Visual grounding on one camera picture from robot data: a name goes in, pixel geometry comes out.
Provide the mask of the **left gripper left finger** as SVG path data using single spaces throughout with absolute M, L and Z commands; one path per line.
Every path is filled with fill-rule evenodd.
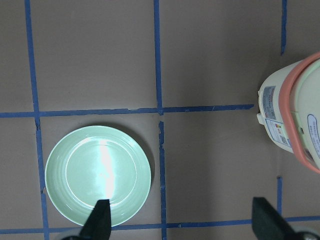
M 82 227 L 81 240 L 109 240 L 111 236 L 111 208 L 108 199 L 98 200 Z

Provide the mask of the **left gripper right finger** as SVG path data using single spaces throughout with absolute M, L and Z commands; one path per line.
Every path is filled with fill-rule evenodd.
M 300 239 L 300 235 L 264 197 L 252 199 L 251 227 L 258 240 Z

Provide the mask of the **green plate near left arm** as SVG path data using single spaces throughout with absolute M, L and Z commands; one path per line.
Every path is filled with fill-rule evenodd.
M 76 129 L 51 150 L 45 186 L 57 211 L 83 226 L 99 200 L 109 200 L 111 224 L 134 217 L 151 189 L 148 157 L 127 133 L 109 126 Z

